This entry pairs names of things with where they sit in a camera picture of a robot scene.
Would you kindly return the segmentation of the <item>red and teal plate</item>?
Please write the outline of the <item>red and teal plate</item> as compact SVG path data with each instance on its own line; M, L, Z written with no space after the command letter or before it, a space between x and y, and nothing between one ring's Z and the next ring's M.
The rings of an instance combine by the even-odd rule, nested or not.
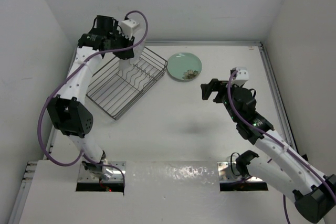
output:
M119 52L119 70L124 71L129 68L133 63L136 63L140 59L140 56L144 51L144 47L145 40L143 40L139 45L128 51Z

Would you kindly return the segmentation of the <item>green flower plate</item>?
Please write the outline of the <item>green flower plate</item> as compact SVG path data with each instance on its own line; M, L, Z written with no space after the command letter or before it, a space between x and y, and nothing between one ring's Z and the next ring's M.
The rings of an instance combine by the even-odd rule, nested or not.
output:
M202 71L202 62L190 52L179 52L169 57L167 71L169 76L179 82L190 82Z

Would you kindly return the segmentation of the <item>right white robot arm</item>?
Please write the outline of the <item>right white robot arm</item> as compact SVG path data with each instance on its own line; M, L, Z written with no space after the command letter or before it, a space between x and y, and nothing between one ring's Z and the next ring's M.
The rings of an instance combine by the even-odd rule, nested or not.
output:
M225 106L241 137L277 164L273 167L256 152L247 150L235 159L240 177L262 179L285 195L311 223L318 223L335 207L335 175L327 176L313 168L281 139L274 126L256 111L254 89L212 79L201 84L201 91L203 100L216 92L213 101Z

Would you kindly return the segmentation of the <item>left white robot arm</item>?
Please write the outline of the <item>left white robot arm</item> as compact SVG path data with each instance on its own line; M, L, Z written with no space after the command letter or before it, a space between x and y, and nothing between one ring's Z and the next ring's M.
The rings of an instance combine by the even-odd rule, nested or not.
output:
M50 119L56 129L67 136L94 163L100 163L104 151L89 136L93 115L85 107L89 84L105 51L114 50L122 60L134 57L131 46L140 24L126 18L119 22L108 16L98 15L92 29L78 40L75 60L68 73L68 81L52 96L47 105Z

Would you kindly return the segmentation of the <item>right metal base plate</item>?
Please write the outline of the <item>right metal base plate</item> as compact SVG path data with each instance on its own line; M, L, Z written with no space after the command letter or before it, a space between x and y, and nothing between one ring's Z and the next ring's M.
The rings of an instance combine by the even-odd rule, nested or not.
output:
M257 177L243 177L236 168L235 161L220 161L217 163L219 181L221 183L261 183L262 179Z

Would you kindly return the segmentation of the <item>metal base plate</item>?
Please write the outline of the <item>metal base plate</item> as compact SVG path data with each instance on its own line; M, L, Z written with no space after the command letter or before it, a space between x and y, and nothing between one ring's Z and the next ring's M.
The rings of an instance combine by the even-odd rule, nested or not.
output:
M101 166L82 161L77 182L93 183L101 180L105 183L122 183L123 175L125 175L125 166L119 166L116 162L107 162L106 166Z
M220 161L217 163L219 181L221 183L261 183L262 179L257 177L243 177L236 168L235 161Z

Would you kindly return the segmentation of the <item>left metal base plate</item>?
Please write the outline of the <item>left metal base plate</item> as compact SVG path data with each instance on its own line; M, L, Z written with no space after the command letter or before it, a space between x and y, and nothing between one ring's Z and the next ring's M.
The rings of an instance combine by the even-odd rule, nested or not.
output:
M77 182L93 183L101 180L105 183L122 183L123 175L125 175L125 166L119 166L116 162L107 162L106 166L101 166L82 161Z

